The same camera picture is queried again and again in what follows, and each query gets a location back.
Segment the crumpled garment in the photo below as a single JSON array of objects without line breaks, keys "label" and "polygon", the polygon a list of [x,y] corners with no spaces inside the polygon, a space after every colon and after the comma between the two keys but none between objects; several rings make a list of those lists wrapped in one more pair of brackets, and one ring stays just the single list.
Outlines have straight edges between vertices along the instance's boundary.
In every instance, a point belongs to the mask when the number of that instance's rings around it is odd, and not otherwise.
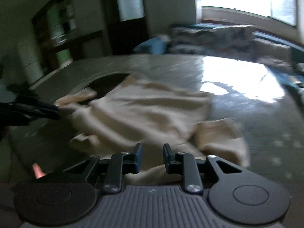
[{"label": "crumpled garment", "polygon": [[[127,183],[162,184],[180,180],[179,175],[166,173],[162,157],[165,143],[175,153],[186,152],[201,158],[205,152],[243,167],[250,165],[246,141],[231,119],[204,121],[212,97],[212,93],[191,92],[129,76],[89,106],[64,102],[60,109],[70,114],[72,125],[81,133],[70,146],[105,159],[114,153],[131,152],[136,143],[141,143],[141,171],[127,174]],[[193,136],[195,146],[189,143]]]}]

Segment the metal bolt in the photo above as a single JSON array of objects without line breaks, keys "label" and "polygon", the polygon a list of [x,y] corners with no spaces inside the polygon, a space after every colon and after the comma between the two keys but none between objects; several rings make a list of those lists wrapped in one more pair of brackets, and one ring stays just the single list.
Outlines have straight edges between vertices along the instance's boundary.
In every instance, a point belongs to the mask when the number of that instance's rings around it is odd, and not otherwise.
[{"label": "metal bolt", "polygon": [[118,190],[118,187],[116,185],[112,185],[112,184],[106,184],[103,187],[104,190],[109,191],[109,192],[116,192]]},{"label": "metal bolt", "polygon": [[199,185],[190,184],[186,187],[186,190],[189,191],[189,192],[197,193],[197,192],[200,192],[202,190],[202,187],[199,186]]}]

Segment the glossy table top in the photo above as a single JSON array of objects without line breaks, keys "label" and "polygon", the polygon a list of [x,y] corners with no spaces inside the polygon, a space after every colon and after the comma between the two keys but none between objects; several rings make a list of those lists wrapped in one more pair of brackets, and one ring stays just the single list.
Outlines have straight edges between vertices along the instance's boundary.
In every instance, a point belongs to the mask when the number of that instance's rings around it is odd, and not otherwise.
[{"label": "glossy table top", "polygon": [[[114,72],[214,93],[208,119],[231,117],[237,123],[251,150],[250,170],[278,182],[304,181],[302,114],[264,65],[194,55],[112,56],[71,63],[35,90],[43,101],[54,102]],[[67,121],[40,119],[16,128],[13,139],[24,164],[35,161],[52,171],[83,157],[67,146],[75,133]],[[20,180],[18,174],[11,180]]]}]

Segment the ribbed surface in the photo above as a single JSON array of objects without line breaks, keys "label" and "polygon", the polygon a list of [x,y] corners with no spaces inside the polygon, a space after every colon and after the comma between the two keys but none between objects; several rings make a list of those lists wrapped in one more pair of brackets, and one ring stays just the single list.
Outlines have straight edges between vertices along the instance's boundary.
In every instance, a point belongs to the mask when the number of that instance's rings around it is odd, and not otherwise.
[{"label": "ribbed surface", "polygon": [[[33,228],[24,224],[22,228]],[[222,221],[200,196],[179,186],[127,186],[105,196],[87,217],[62,228],[236,228]],[[280,224],[271,228],[283,228]]]}]

